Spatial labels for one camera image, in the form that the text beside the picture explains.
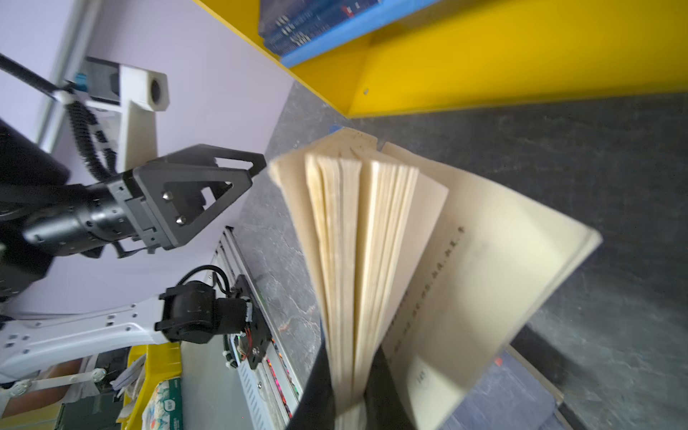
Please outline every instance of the lavender wall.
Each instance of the lavender wall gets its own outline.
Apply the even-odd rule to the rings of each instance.
[[[106,0],[89,55],[166,73],[171,103],[158,113],[158,153],[196,143],[264,152],[292,79],[191,0]],[[92,183],[63,130],[54,153],[72,182]],[[56,258],[48,276],[9,304],[10,312],[75,313],[155,295],[211,260],[237,202],[191,243],[117,260]]]

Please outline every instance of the gray marble surface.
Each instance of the gray marble surface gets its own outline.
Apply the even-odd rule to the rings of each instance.
[[[347,125],[495,180],[581,222],[605,243],[513,345],[588,429],[688,422],[688,96],[346,120],[296,84],[267,158]],[[279,190],[255,178],[235,234],[305,382],[319,313]]]

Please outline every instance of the gray table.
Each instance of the gray table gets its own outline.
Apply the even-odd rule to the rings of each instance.
[[[513,345],[589,429],[676,429],[688,413],[688,96],[349,121],[295,84],[267,158],[347,125],[504,184],[599,230],[601,249]],[[319,312],[279,190],[255,178],[235,230],[294,371]]]

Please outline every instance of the bookshelf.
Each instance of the bookshelf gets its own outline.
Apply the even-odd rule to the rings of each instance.
[[[195,1],[282,66],[259,0]],[[285,70],[360,118],[688,91],[685,52],[686,1],[444,0]]]

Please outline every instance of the open book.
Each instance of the open book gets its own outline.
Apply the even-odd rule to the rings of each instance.
[[[601,237],[494,182],[376,146],[340,129],[273,160],[270,177],[320,307],[337,413],[361,400],[381,344],[411,421],[435,430]]]

